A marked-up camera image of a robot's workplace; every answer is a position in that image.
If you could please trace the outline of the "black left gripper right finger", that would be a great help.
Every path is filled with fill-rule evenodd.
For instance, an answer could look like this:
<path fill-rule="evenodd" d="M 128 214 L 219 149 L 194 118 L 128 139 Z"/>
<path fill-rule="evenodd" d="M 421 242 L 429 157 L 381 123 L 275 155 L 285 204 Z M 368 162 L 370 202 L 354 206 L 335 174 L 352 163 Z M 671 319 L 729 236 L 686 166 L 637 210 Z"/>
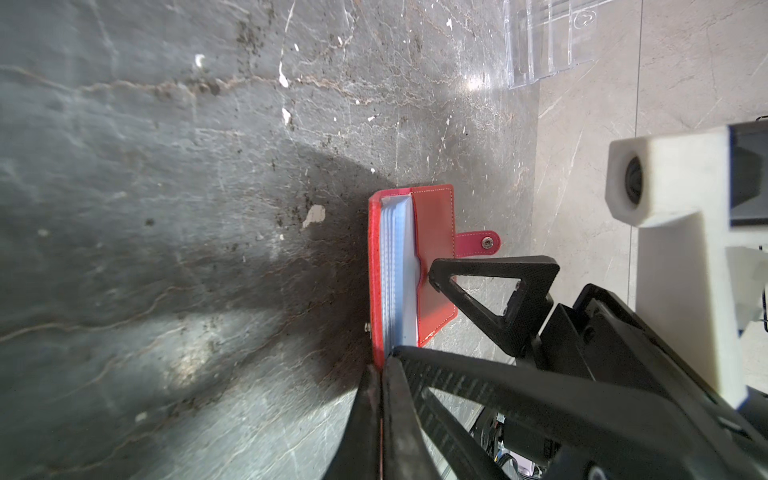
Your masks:
<path fill-rule="evenodd" d="M 392 359 L 409 383 L 492 407 L 611 479 L 763 479 L 723 430 L 706 437 L 672 402 L 637 389 L 400 346 Z"/>

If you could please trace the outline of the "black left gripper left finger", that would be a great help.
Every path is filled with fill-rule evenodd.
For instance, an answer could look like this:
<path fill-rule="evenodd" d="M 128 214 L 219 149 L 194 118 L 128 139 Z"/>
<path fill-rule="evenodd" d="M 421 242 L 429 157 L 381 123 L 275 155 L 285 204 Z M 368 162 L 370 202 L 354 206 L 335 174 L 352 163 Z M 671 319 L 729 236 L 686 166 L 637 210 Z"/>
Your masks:
<path fill-rule="evenodd" d="M 381 377 L 374 365 L 363 371 L 337 451 L 323 479 L 381 477 Z"/>

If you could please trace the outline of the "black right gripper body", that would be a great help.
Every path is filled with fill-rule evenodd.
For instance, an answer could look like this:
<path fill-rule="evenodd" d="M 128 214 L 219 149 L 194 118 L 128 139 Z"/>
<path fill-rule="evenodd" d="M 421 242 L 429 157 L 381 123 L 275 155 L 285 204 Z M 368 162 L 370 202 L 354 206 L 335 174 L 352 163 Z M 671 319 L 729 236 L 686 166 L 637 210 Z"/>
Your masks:
<path fill-rule="evenodd" d="M 767 454 L 767 399 L 748 389 L 732 407 L 614 293 L 586 285 L 573 306 L 555 306 L 518 362 L 632 388 L 679 407 L 704 433 L 723 433 L 749 456 Z"/>

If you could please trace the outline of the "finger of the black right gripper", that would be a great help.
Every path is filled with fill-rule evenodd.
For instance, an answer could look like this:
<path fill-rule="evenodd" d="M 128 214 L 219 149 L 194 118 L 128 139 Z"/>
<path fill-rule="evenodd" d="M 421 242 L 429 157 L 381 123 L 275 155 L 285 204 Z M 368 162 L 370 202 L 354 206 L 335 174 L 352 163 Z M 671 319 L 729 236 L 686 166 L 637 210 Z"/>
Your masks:
<path fill-rule="evenodd" d="M 549 256 L 437 259 L 429 282 L 510 357 L 525 354 L 553 307 L 550 288 L 560 266 Z M 486 278 L 504 302 L 491 309 L 465 290 L 459 277 Z"/>

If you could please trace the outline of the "red leather card holder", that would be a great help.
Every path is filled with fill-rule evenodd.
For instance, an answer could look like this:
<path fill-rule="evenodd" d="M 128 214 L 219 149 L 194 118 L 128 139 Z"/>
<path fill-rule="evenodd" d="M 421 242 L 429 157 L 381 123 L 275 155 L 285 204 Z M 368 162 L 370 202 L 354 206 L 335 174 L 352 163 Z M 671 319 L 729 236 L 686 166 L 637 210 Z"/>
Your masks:
<path fill-rule="evenodd" d="M 425 346 L 457 315 L 457 308 L 429 283 L 428 272 L 436 259 L 488 256 L 498 252 L 500 236 L 492 230 L 456 231 L 454 187 L 450 184 L 380 190 L 368 200 L 368 286 L 370 327 L 374 365 L 381 370 L 384 353 L 381 314 L 379 235 L 382 201 L 386 197 L 411 195 L 414 206 L 415 248 L 420 260 L 417 287 L 417 347 Z"/>

